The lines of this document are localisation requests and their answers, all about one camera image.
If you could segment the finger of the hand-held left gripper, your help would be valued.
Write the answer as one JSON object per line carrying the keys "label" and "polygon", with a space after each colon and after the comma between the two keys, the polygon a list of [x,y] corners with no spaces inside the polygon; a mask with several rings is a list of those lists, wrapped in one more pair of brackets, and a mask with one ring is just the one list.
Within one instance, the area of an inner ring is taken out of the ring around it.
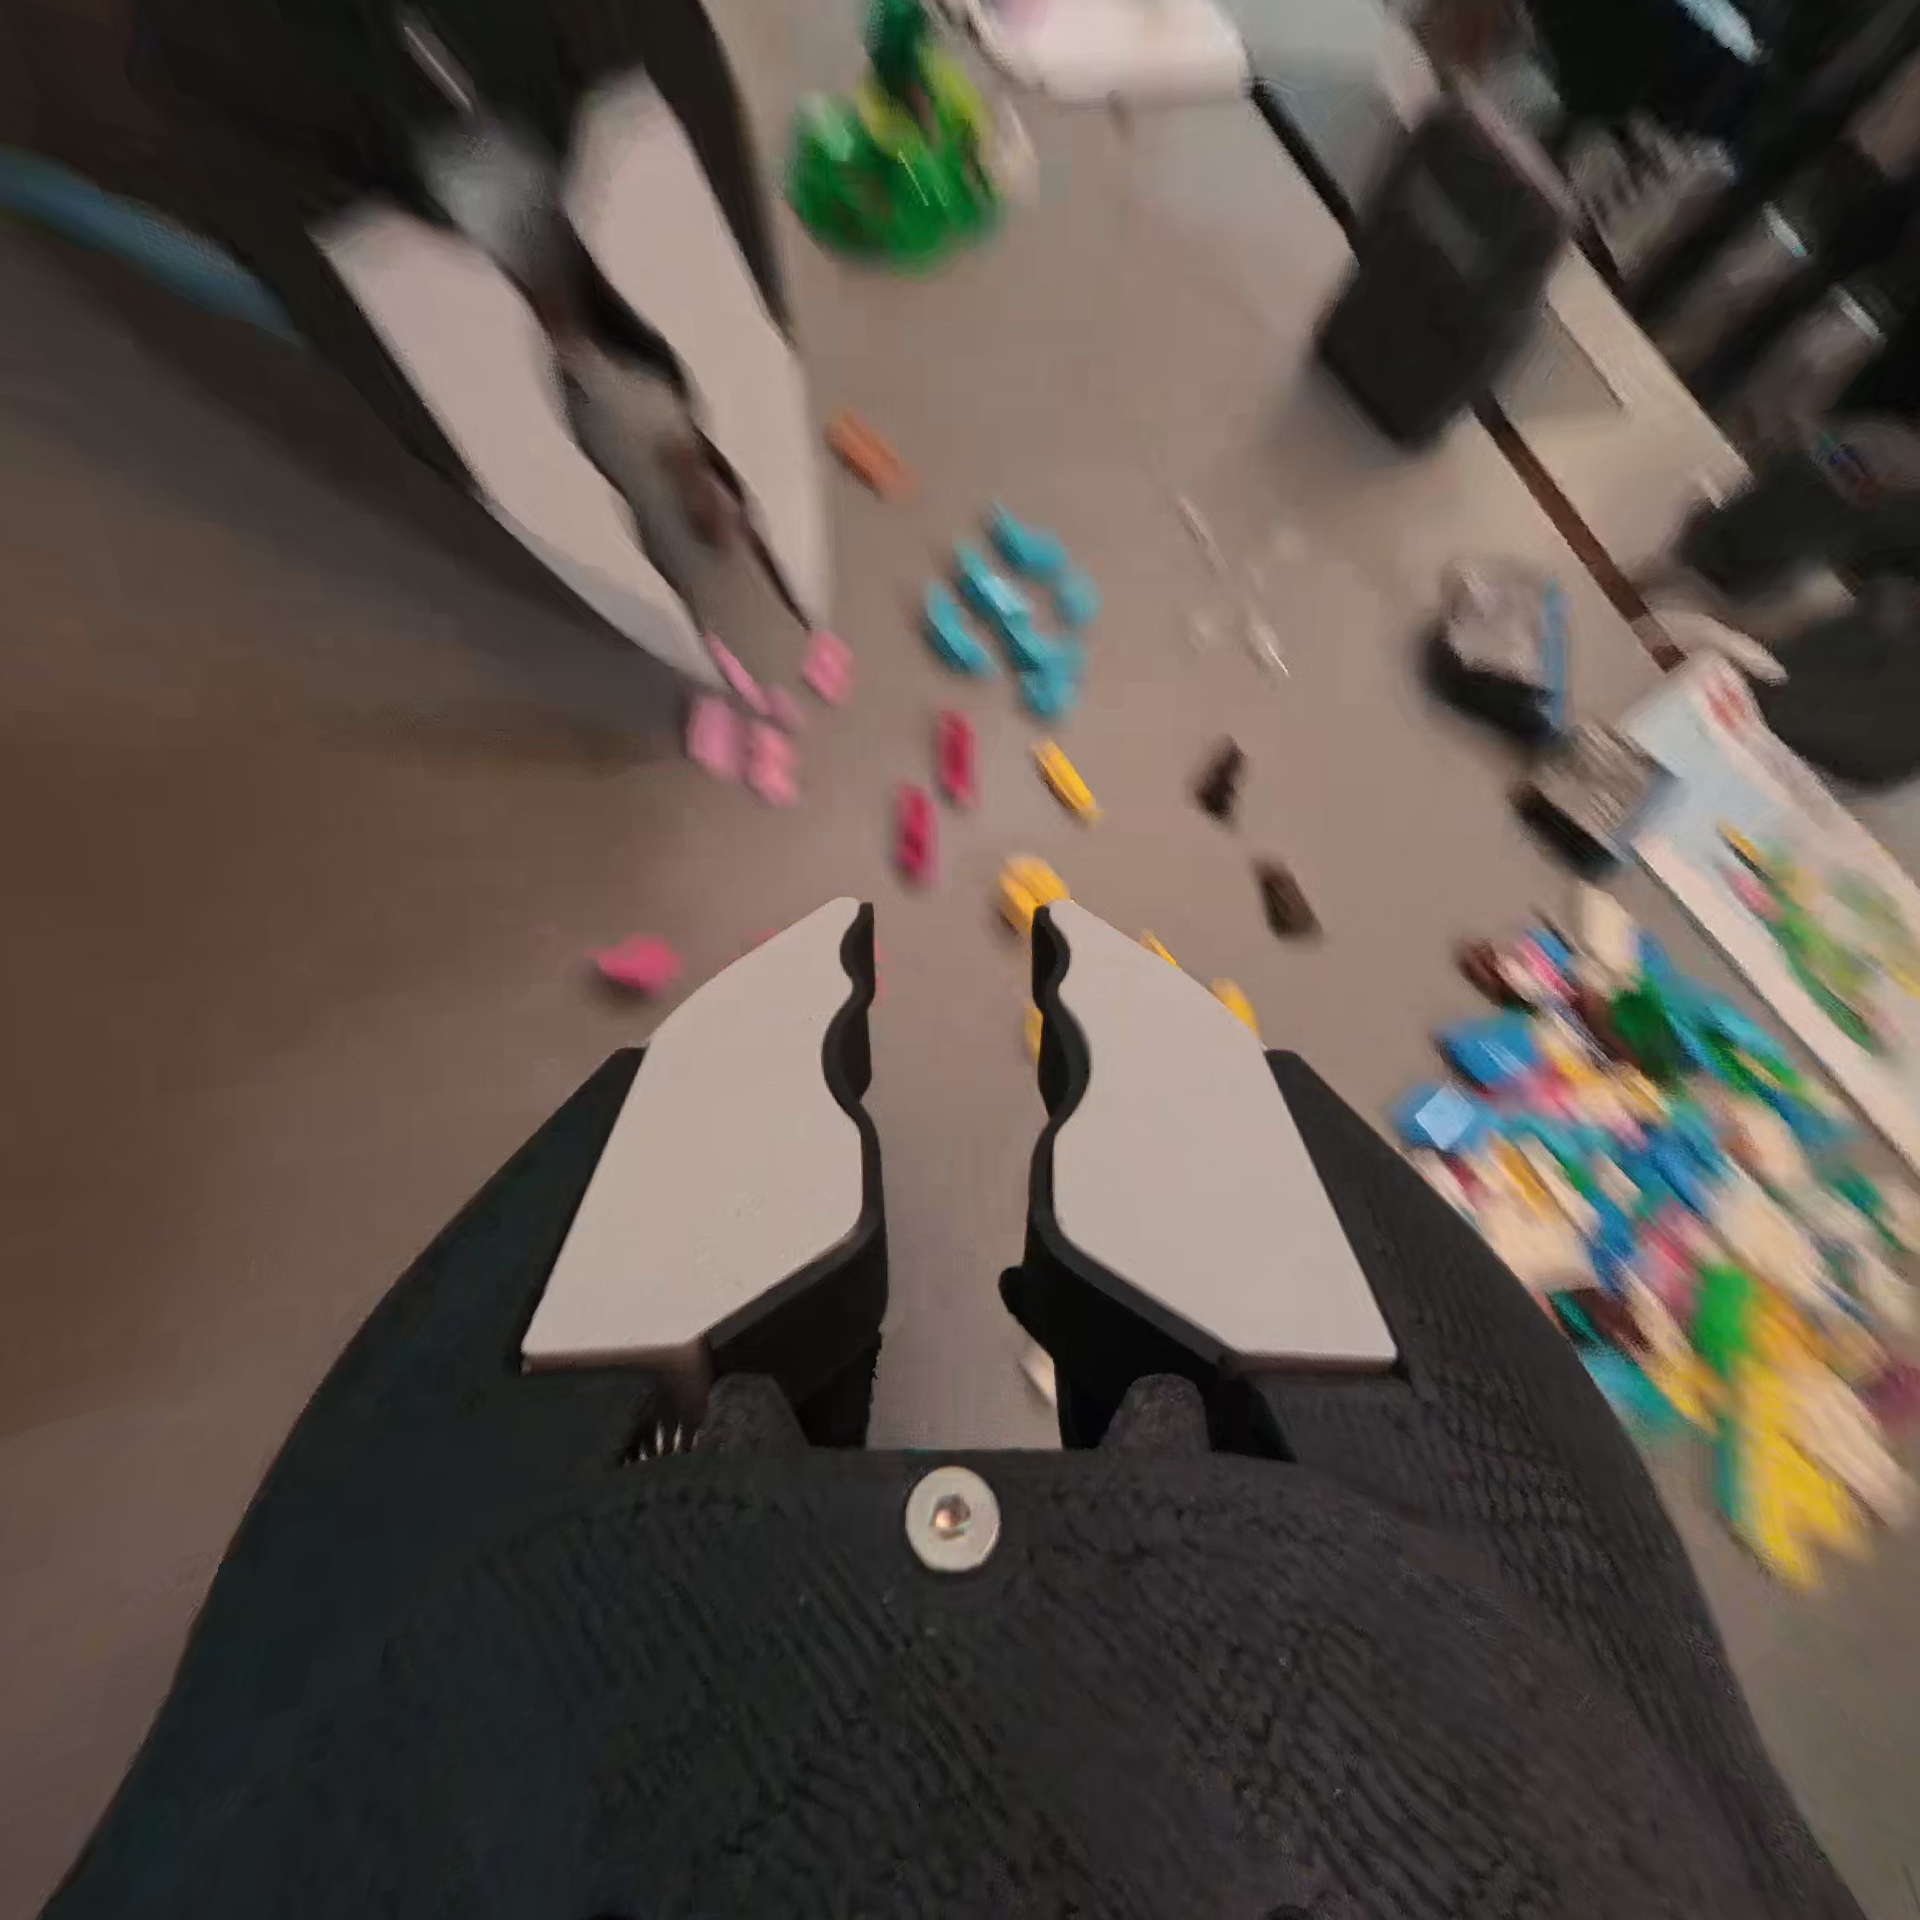
{"label": "finger of the hand-held left gripper", "polygon": [[565,216],[608,291],[658,336],[685,413],[808,626],[828,623],[828,502],[802,362],[681,119],[629,71],[581,102]]}
{"label": "finger of the hand-held left gripper", "polygon": [[578,446],[558,352],[516,282],[399,207],[349,209],[320,252],[495,526],[685,685],[723,685],[698,620]]}

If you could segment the dark pouch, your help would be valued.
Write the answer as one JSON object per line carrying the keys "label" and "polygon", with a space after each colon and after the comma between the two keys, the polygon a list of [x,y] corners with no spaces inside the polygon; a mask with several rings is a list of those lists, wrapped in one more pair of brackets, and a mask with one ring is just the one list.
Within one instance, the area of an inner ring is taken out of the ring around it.
{"label": "dark pouch", "polygon": [[1569,723],[1569,608],[1561,578],[1507,560],[1453,561],[1419,642],[1441,706],[1529,750]]}

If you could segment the orange lego brick separator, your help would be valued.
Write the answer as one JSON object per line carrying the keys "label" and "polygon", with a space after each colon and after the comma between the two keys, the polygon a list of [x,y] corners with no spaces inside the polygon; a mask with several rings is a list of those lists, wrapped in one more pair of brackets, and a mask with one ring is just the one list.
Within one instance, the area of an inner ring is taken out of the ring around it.
{"label": "orange lego brick separator", "polygon": [[823,428],[833,461],[866,494],[878,499],[907,499],[918,490],[915,472],[866,420],[838,413]]}

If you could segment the pile of teal lego bricks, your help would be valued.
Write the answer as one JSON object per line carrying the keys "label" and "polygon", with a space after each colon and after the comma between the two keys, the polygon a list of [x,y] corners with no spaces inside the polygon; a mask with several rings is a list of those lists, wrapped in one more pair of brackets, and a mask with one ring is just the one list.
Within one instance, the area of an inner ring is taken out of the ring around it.
{"label": "pile of teal lego bricks", "polygon": [[923,588],[918,626],[947,674],[1005,674],[1034,723],[1069,723],[1099,615],[1099,588],[1062,535],[994,502],[981,535],[956,539],[947,573]]}

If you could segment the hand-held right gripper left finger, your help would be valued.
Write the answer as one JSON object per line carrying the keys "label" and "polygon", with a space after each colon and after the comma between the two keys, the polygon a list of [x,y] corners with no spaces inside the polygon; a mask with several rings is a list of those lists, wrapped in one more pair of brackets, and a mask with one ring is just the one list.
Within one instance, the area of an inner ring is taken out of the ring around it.
{"label": "hand-held right gripper left finger", "polygon": [[828,900],[639,1051],[522,1334],[528,1373],[847,1373],[884,1321],[875,909]]}

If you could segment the clear lego pieces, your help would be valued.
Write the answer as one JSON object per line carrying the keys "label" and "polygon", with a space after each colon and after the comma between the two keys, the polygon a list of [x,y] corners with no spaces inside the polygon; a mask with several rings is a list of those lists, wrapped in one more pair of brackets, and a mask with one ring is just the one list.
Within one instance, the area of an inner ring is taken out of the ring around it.
{"label": "clear lego pieces", "polygon": [[1206,588],[1185,615],[1190,655],[1214,656],[1228,648],[1239,648],[1261,674],[1286,684],[1294,671],[1282,656],[1281,633],[1268,617],[1257,573],[1228,560],[1207,517],[1190,494],[1175,494],[1171,509],[1198,561]]}

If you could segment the pile of mixed lego bricks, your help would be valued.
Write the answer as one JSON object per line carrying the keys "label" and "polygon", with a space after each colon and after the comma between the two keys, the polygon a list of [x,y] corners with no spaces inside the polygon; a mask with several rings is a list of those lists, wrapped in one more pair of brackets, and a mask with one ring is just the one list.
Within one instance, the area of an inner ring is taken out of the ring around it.
{"label": "pile of mixed lego bricks", "polygon": [[1639,1436],[1691,1430],[1751,1566],[1813,1594],[1918,1521],[1918,1189],[1600,893],[1462,942],[1483,1009],[1392,1108],[1427,1185]]}

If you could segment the lego set box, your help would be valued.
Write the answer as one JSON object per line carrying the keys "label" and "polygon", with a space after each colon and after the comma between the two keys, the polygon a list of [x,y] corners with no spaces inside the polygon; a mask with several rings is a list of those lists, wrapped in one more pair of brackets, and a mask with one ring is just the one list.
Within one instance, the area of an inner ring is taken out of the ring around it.
{"label": "lego set box", "polygon": [[1639,868],[1912,1173],[1918,883],[1722,656],[1669,674],[1621,734],[1663,771],[1629,834]]}

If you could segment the green lego plant build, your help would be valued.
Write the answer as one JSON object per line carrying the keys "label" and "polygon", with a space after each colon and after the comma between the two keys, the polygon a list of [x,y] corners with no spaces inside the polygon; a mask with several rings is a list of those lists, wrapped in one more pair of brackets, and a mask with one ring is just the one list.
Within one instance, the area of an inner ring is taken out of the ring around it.
{"label": "green lego plant build", "polygon": [[990,106],[927,4],[869,4],[866,70],[793,111],[784,196],[837,258],[932,275],[1037,187],[1008,106]]}

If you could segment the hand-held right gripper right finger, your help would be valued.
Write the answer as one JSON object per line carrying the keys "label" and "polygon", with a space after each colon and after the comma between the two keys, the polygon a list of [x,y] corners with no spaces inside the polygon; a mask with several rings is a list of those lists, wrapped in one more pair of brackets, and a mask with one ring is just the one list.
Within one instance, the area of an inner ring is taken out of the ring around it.
{"label": "hand-held right gripper right finger", "polygon": [[1045,1124],[1011,1285],[1050,1376],[1392,1376],[1255,1029],[1076,901],[1032,918],[1032,1003]]}

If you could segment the black box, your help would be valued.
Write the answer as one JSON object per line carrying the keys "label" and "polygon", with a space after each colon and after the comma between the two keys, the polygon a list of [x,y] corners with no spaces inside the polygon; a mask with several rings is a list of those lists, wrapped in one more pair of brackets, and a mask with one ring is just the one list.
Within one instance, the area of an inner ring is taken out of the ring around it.
{"label": "black box", "polygon": [[1542,143],[1483,94],[1441,97],[1359,213],[1315,360],[1395,447],[1477,408],[1526,346],[1574,203]]}

